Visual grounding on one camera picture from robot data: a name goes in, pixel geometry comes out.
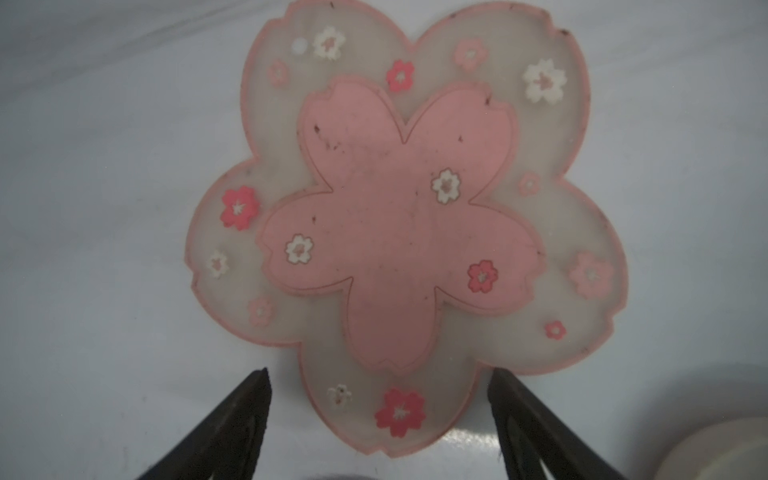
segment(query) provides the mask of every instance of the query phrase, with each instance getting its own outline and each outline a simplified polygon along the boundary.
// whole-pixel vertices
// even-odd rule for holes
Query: white dot
[[[306,40],[306,38],[298,37],[293,40],[290,49],[294,55],[304,55],[304,52],[309,45],[310,43]]]

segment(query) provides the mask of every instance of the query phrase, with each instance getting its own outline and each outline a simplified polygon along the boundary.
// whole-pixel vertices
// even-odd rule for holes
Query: pink inner flower shape
[[[386,82],[390,91],[406,91],[413,86],[413,63],[395,60],[392,68],[386,72]]]
[[[560,340],[565,336],[566,330],[563,322],[555,320],[554,322],[547,323],[544,326],[544,330],[547,333],[547,337],[553,340]]]
[[[576,256],[576,266],[568,273],[576,285],[576,293],[585,299],[603,298],[611,293],[613,275],[613,266],[590,252],[580,252]]]
[[[227,190],[221,201],[227,207],[221,213],[221,221],[225,227],[234,226],[245,230],[250,225],[250,219],[259,214],[259,201],[256,192],[251,187],[242,186],[237,190]]]
[[[281,60],[275,60],[266,70],[266,76],[273,87],[282,87],[288,83],[288,66]]]
[[[275,306],[268,296],[248,302],[248,321],[253,326],[267,326],[275,315]]]
[[[424,399],[416,392],[390,389],[384,394],[384,408],[376,412],[376,426],[389,429],[393,437],[404,437],[409,429],[418,430],[427,418]]]
[[[461,40],[453,52],[453,61],[466,72],[472,72],[488,58],[488,49],[479,38]]]
[[[498,270],[493,267],[493,262],[483,260],[480,263],[471,265],[469,270],[469,289],[473,293],[488,293],[493,290],[493,283],[498,280]]]
[[[520,195],[523,197],[528,197],[530,195],[536,195],[538,193],[539,184],[538,184],[538,175],[533,172],[527,172],[523,177],[520,179],[520,183],[518,183],[518,190],[520,191]]]
[[[267,213],[257,237],[263,271],[294,295],[341,290],[347,346],[370,369],[418,367],[442,303],[488,315],[533,297],[541,239],[481,195],[508,168],[517,134],[511,108],[489,98],[485,87],[455,84],[408,124],[363,78],[337,78],[306,99],[299,142],[318,186]],[[462,195],[441,204],[432,182],[446,168],[462,179]],[[286,262],[297,232],[313,240],[306,264]]]

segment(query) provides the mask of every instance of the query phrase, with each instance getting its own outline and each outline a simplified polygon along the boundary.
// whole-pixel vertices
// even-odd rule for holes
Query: white flower
[[[352,400],[352,393],[346,388],[346,385],[339,384],[335,388],[328,389],[328,400],[330,400],[331,408],[334,410],[344,409],[346,404]]]
[[[344,45],[346,37],[334,27],[326,27],[325,30],[315,36],[312,45],[315,47],[315,56],[326,58],[328,60],[338,60],[341,58],[341,46]]]
[[[293,240],[286,243],[288,261],[294,265],[299,262],[308,263],[312,258],[310,255],[310,250],[312,250],[312,247],[314,247],[314,244],[312,243],[311,238],[304,238],[304,236],[297,233],[293,236]]]
[[[432,189],[437,192],[437,201],[441,204],[447,204],[451,200],[458,198],[458,186],[461,185],[458,175],[454,174],[450,168],[440,172],[440,176],[432,181]]]
[[[306,48],[310,46],[310,43],[304,37],[297,37],[290,45],[290,50],[294,55],[304,55]]]
[[[563,85],[568,79],[565,72],[554,67],[551,60],[541,59],[536,65],[529,65],[523,74],[523,80],[528,82],[525,96],[533,103],[544,98],[548,104],[554,105],[563,99]]]
[[[208,259],[208,268],[214,278],[224,275],[230,269],[227,265],[227,256],[219,250],[214,250],[214,254]]]

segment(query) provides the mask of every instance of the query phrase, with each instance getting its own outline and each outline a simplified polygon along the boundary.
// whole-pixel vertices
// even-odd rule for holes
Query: white marble surface
[[[411,36],[463,5],[372,3]],[[768,4],[536,4],[590,66],[568,176],[621,236],[630,299],[593,356],[525,381],[650,478],[696,427],[768,414]],[[0,477],[133,478],[268,366],[256,478],[504,478],[484,395],[418,454],[357,454],[310,408],[292,352],[232,336],[190,291],[189,219],[248,155],[240,73],[285,6],[0,3]]]

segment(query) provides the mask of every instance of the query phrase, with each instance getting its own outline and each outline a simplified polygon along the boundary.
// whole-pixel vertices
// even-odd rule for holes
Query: cherry blossom coaster
[[[354,0],[300,0],[250,49],[254,159],[205,194],[192,288],[239,337],[299,353],[318,415],[361,452],[424,448],[480,368],[552,372],[611,334],[627,265],[564,178],[589,85],[546,12],[467,8],[415,44]]]

